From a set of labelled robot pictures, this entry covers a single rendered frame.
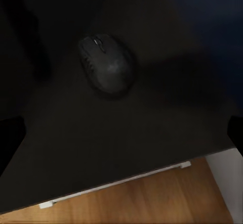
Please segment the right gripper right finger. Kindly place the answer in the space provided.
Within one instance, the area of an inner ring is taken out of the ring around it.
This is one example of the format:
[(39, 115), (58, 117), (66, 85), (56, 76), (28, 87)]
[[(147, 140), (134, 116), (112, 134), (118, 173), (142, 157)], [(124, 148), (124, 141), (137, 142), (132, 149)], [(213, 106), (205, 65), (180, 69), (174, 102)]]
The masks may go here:
[(235, 144), (235, 147), (243, 155), (243, 118), (238, 116), (231, 116), (227, 134)]

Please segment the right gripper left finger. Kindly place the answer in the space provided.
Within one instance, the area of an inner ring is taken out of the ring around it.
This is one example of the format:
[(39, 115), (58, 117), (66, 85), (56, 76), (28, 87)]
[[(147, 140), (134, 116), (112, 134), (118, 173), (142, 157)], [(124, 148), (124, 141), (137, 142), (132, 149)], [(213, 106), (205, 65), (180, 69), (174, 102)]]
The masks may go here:
[(26, 136), (22, 116), (0, 121), (0, 176)]

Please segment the mouse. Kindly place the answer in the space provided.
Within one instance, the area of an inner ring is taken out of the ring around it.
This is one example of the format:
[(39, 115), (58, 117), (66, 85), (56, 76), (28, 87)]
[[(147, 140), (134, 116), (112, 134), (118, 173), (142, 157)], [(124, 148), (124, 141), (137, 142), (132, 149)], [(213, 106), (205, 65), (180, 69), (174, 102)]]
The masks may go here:
[(117, 94), (132, 84), (134, 67), (131, 55), (109, 34), (87, 36), (76, 46), (84, 70), (97, 88)]

